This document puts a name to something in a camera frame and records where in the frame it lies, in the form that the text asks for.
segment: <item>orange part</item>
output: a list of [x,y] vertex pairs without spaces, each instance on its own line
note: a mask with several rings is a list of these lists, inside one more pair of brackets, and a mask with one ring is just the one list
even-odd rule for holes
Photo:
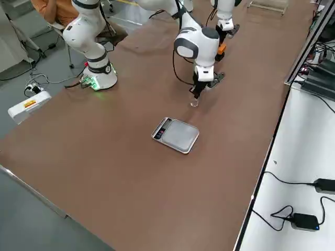
[[227,45],[225,43],[222,43],[220,46],[219,46],[219,49],[218,49],[218,54],[219,55],[222,55],[226,49]]

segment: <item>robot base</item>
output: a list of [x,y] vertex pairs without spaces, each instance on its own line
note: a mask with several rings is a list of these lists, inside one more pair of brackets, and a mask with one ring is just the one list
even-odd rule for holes
[[112,64],[110,64],[110,68],[110,72],[105,74],[91,72],[87,67],[84,70],[81,79],[82,85],[90,85],[93,90],[102,90],[113,87],[117,82],[117,76]]

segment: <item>black power adapter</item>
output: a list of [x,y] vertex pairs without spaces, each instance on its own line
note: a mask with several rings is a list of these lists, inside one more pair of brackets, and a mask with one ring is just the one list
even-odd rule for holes
[[335,193],[335,180],[333,179],[317,179],[313,184],[317,192]]
[[318,231],[320,225],[318,218],[315,215],[294,213],[291,218],[288,219],[291,222],[291,226],[294,229],[305,230],[305,231]]

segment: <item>brown table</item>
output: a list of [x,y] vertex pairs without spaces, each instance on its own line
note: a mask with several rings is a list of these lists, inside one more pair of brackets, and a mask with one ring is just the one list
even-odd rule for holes
[[[194,2],[205,22],[209,1]],[[216,65],[226,78],[198,108],[162,15],[110,54],[116,86],[62,91],[0,142],[0,164],[117,250],[232,250],[314,8],[291,1],[281,17],[247,3]],[[176,68],[191,81],[191,64]],[[150,138],[166,116],[199,128],[189,155]]]

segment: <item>orange shirt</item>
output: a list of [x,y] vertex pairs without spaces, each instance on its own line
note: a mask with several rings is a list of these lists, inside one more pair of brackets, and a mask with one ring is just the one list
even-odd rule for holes
[[[31,3],[38,13],[44,16],[48,0],[31,0]],[[78,12],[72,6],[71,0],[57,0],[56,5],[56,19],[61,25],[66,27],[78,16]]]

